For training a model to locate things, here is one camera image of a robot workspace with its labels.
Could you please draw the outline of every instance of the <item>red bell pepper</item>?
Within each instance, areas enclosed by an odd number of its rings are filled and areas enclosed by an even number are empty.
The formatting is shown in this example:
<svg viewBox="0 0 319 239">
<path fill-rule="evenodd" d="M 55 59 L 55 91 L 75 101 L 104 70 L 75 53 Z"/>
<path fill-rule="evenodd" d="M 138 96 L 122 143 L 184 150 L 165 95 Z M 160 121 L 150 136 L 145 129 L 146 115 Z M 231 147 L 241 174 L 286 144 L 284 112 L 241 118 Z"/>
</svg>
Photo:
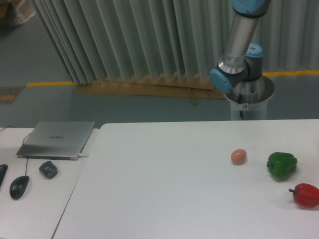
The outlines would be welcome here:
<svg viewBox="0 0 319 239">
<path fill-rule="evenodd" d="M 291 188 L 289 192 L 293 193 L 294 200 L 299 205 L 305 207 L 315 207 L 319 205 L 319 189 L 308 183 L 298 184 L 294 190 Z"/>
</svg>

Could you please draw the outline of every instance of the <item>yellow floor line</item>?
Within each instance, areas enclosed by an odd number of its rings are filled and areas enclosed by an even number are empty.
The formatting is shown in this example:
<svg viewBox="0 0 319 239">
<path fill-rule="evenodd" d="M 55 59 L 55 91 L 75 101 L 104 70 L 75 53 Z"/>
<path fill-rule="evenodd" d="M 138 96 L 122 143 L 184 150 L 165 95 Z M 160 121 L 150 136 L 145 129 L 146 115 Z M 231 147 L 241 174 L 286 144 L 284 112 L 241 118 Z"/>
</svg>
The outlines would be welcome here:
<svg viewBox="0 0 319 239">
<path fill-rule="evenodd" d="M 319 71 L 282 71 L 282 72 L 264 72 L 263 76 L 297 76 L 297 75 L 316 75 Z"/>
<path fill-rule="evenodd" d="M 66 85 L 74 85 L 74 83 L 71 81 L 35 82 L 35 83 L 28 83 L 26 86 L 66 86 Z"/>
<path fill-rule="evenodd" d="M 297 75 L 317 75 L 319 70 L 314 71 L 280 71 L 280 72 L 264 72 L 263 76 L 297 76 Z M 35 82 L 28 83 L 26 86 L 66 86 L 75 85 L 71 81 L 60 81 L 60 82 Z"/>
</svg>

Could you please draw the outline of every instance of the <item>silver laptop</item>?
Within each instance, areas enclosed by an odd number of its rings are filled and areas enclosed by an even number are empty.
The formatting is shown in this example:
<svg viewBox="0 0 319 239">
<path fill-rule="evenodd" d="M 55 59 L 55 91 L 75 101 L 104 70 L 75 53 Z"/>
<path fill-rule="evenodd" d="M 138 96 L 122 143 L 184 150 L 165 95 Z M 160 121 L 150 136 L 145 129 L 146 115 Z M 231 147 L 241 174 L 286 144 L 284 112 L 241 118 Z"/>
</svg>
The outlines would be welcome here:
<svg viewBox="0 0 319 239">
<path fill-rule="evenodd" d="M 19 149 L 18 157 L 76 160 L 93 130 L 95 122 L 42 121 Z"/>
</svg>

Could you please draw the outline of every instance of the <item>laptop logo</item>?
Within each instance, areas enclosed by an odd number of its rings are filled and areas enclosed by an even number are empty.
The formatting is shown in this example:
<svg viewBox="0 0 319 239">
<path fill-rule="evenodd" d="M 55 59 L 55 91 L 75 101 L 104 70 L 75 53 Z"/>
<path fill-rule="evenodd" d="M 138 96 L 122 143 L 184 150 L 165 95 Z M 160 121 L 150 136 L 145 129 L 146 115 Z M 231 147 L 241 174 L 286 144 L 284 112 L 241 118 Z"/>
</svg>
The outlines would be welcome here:
<svg viewBox="0 0 319 239">
<path fill-rule="evenodd" d="M 50 138 L 63 138 L 63 136 L 50 136 Z"/>
</svg>

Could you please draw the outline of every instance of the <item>egg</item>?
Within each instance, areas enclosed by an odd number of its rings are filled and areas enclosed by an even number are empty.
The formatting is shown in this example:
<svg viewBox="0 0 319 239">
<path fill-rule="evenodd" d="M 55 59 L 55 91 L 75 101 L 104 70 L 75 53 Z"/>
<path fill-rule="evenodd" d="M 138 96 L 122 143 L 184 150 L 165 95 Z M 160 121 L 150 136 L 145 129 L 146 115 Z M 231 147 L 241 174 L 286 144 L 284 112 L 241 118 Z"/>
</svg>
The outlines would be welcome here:
<svg viewBox="0 0 319 239">
<path fill-rule="evenodd" d="M 247 156 L 247 153 L 245 150 L 237 149 L 231 154 L 230 158 L 234 164 L 242 164 L 245 162 L 246 156 Z"/>
</svg>

